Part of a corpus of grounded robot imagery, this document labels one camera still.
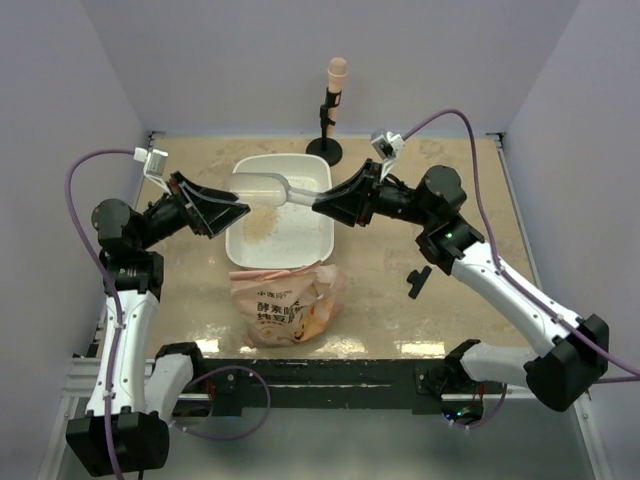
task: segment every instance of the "black stand base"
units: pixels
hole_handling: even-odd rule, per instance
[[[333,167],[342,158],[342,147],[333,138],[327,138],[326,141],[323,142],[323,138],[320,137],[311,140],[309,145],[307,145],[306,153],[323,158],[330,167]]]

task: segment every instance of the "snack bag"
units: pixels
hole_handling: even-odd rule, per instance
[[[346,283],[336,265],[320,262],[297,270],[231,272],[231,298],[249,322],[250,347],[285,347],[304,342],[328,327],[342,309]]]

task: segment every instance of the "white plastic container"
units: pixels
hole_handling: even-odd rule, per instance
[[[278,153],[245,158],[234,173],[279,173],[292,187],[324,192],[331,188],[327,163],[315,155]],[[253,208],[226,231],[225,246],[229,259],[244,268],[281,269],[311,265],[326,260],[333,251],[333,220],[309,207],[285,204],[277,212],[268,212],[268,231],[264,236],[250,236],[245,222],[263,220],[251,215],[264,214]]]

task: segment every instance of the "tabletop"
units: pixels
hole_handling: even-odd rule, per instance
[[[333,185],[351,177],[376,153],[364,137],[339,138],[344,157],[331,168]],[[196,184],[223,188],[243,158],[303,153],[308,138],[161,137],[155,147],[169,154],[165,173],[180,171]],[[477,141],[480,187],[500,255],[532,280],[511,194],[491,139]],[[455,168],[468,200],[467,221],[486,233],[475,204],[469,142],[463,138],[412,138],[393,173],[415,187],[432,165]],[[138,211],[161,190],[144,182]],[[325,264],[348,276],[344,310],[323,334],[293,347],[252,349],[245,345],[247,321],[231,301],[224,235],[212,240],[183,229],[153,250],[165,259],[161,304],[151,324],[147,354],[164,344],[196,341],[207,357],[223,358],[440,358],[468,338],[494,345],[523,346],[525,339],[482,297],[434,270],[416,300],[407,296],[408,274],[427,263],[415,243],[418,226],[374,216],[365,228],[336,222],[335,247]]]

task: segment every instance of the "plastic scoop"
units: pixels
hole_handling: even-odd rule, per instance
[[[295,188],[279,173],[233,173],[227,181],[229,191],[242,203],[279,207],[285,203],[312,206],[318,192]]]

